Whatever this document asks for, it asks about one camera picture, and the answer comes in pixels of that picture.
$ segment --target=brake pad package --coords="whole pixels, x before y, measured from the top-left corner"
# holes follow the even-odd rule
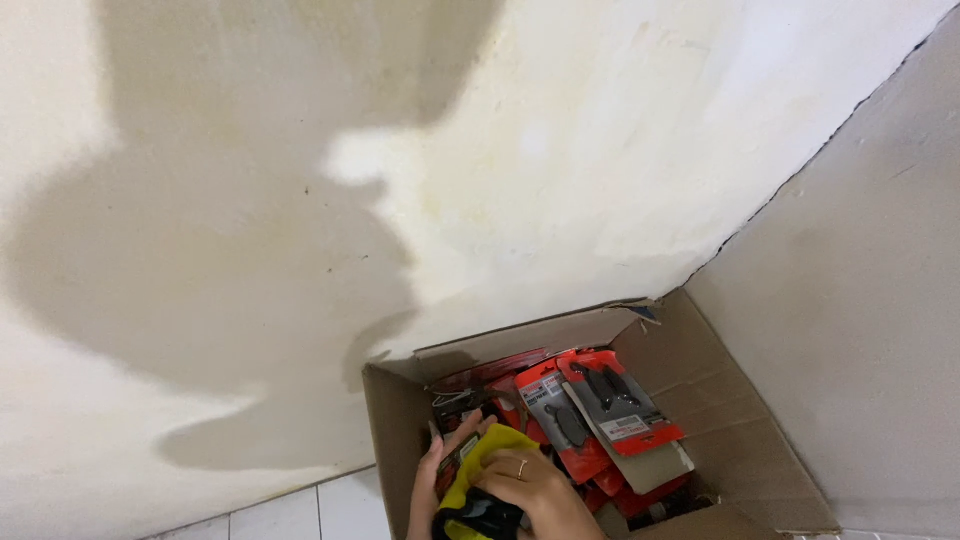
[[[684,438],[654,405],[613,351],[568,351],[557,366],[590,420],[621,455],[636,455]]]
[[[566,395],[564,382],[554,359],[516,376],[516,387],[530,414],[540,423],[570,477],[582,484],[612,467],[613,461]]]

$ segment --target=white tile floor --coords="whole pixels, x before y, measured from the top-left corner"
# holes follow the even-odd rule
[[[375,468],[147,540],[390,540]],[[936,540],[847,531],[819,540]]]

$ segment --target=box flap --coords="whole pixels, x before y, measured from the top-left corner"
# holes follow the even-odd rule
[[[724,503],[781,531],[839,530],[766,404],[678,289],[654,308],[661,326],[632,324],[613,341],[621,363],[682,426],[683,447]]]
[[[783,540],[728,504],[718,504],[692,514],[638,530],[631,540]]]
[[[552,355],[567,349],[607,345],[639,317],[629,307],[600,307],[420,349],[414,355],[420,360],[424,376],[437,380],[535,349],[546,348]]]
[[[421,385],[375,365],[364,368],[363,383],[387,520],[394,538],[405,538],[432,398]]]

